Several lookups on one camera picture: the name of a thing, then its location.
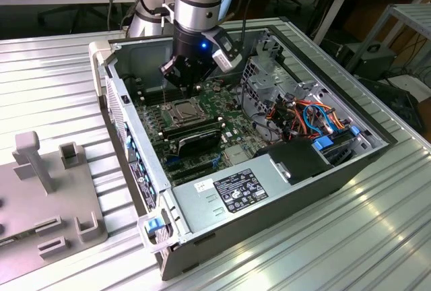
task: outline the blue latch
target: blue latch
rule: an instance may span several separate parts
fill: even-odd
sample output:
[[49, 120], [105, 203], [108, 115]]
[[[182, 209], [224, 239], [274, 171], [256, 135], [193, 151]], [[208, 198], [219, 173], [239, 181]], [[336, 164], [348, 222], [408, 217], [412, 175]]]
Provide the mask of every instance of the blue latch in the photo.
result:
[[315, 148], [319, 151], [324, 148], [327, 148], [328, 146], [331, 146], [332, 144], [334, 144], [334, 142], [331, 141], [331, 139], [327, 136], [316, 138], [313, 143]]
[[355, 135], [355, 136], [358, 136], [359, 135], [359, 133], [361, 132], [360, 130], [359, 130], [359, 128], [357, 128], [356, 126], [351, 126], [350, 127], [350, 131], [353, 133], [353, 135]]
[[148, 234], [155, 232], [156, 230], [162, 229], [165, 226], [163, 218], [156, 217], [154, 219], [150, 219], [145, 223], [145, 229]]
[[130, 145], [132, 144], [132, 137], [127, 136], [126, 138], [126, 148], [130, 148]]

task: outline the chair leg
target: chair leg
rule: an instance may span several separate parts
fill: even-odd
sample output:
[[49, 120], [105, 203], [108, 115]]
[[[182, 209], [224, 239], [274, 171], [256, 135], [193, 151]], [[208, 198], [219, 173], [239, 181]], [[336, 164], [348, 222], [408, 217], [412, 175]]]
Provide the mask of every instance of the chair leg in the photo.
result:
[[73, 33], [75, 32], [75, 28], [76, 28], [76, 26], [78, 25], [78, 20], [79, 20], [79, 17], [80, 17], [80, 15], [81, 15], [81, 13], [82, 13], [82, 10], [81, 10], [81, 8], [79, 8], [79, 9], [76, 11], [75, 17], [73, 18], [73, 21], [72, 21], [72, 27], [70, 27], [69, 34], [73, 34]]
[[[93, 7], [89, 7], [88, 8], [88, 13], [92, 13], [93, 15], [95, 15], [96, 17], [99, 17], [100, 19], [106, 21], [106, 19], [108, 18], [107, 15], [104, 15], [103, 13], [100, 13], [99, 11], [95, 10]], [[120, 24], [118, 24], [116, 21], [114, 21], [111, 17], [110, 19], [110, 25], [114, 26], [116, 28], [120, 27]]]
[[45, 25], [45, 16], [47, 15], [52, 15], [54, 13], [63, 13], [65, 11], [71, 11], [75, 9], [76, 9], [75, 5], [66, 5], [66, 6], [61, 6], [57, 8], [48, 9], [46, 11], [42, 11], [38, 13], [38, 24], [41, 26]]

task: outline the robotic arm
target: robotic arm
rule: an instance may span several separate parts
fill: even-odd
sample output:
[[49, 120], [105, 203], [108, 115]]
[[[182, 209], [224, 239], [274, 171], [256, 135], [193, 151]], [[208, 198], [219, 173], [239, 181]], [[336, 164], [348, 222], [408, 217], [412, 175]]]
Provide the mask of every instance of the robotic arm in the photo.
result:
[[[138, 17], [147, 24], [157, 24], [157, 19], [162, 19], [161, 26], [166, 18], [173, 25], [171, 60], [160, 71], [169, 82], [184, 90], [186, 96], [217, 66], [228, 72], [241, 62], [242, 45], [218, 26], [222, 0], [174, 0], [163, 4], [161, 9], [152, 1], [146, 1], [146, 5], [159, 13], [145, 15], [147, 12], [138, 8]], [[131, 28], [136, 28], [136, 19], [135, 16]]]

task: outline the aluminum extrusion table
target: aluminum extrusion table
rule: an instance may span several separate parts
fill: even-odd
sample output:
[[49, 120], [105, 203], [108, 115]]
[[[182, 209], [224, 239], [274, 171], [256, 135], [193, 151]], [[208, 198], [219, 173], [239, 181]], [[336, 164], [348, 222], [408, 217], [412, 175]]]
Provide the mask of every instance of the aluminum extrusion table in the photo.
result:
[[[82, 144], [109, 233], [101, 245], [2, 290], [429, 290], [430, 144], [291, 23], [274, 18], [248, 24], [277, 26], [399, 143], [337, 193], [163, 282], [135, 228], [135, 209], [100, 115], [88, 60], [89, 42], [123, 34], [0, 42], [0, 163], [11, 161], [12, 137], [24, 129], [37, 130], [41, 145], [48, 145], [45, 152], [64, 141]], [[304, 78], [301, 64], [292, 58], [285, 63]]]
[[[361, 56], [365, 53], [366, 49], [370, 46], [371, 42], [374, 40], [391, 16], [397, 18], [398, 22], [383, 40], [384, 45], [389, 47], [395, 35], [397, 35], [403, 25], [413, 28], [417, 33], [421, 34], [428, 40], [431, 39], [431, 5], [425, 3], [417, 5], [389, 5], [380, 16], [377, 23], [375, 23], [371, 31], [368, 33], [367, 37], [365, 38], [364, 42], [362, 42], [355, 55], [350, 59], [350, 62], [345, 67], [346, 70], [352, 71], [354, 69]], [[416, 71], [418, 67], [424, 65], [430, 59], [431, 50], [425, 54], [419, 62], [416, 63], [413, 71]]]

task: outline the ventilation grille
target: ventilation grille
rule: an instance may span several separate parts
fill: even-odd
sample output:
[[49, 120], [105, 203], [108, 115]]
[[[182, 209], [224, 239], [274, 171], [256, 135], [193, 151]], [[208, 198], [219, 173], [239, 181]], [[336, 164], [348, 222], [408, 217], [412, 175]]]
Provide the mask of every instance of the ventilation grille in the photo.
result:
[[117, 130], [117, 133], [120, 136], [122, 143], [124, 143], [126, 141], [126, 131], [124, 128], [123, 113], [121, 112], [121, 107], [119, 101], [117, 100], [117, 94], [112, 89], [111, 81], [109, 78], [106, 78], [106, 90], [108, 92], [108, 107], [114, 120], [115, 129]]

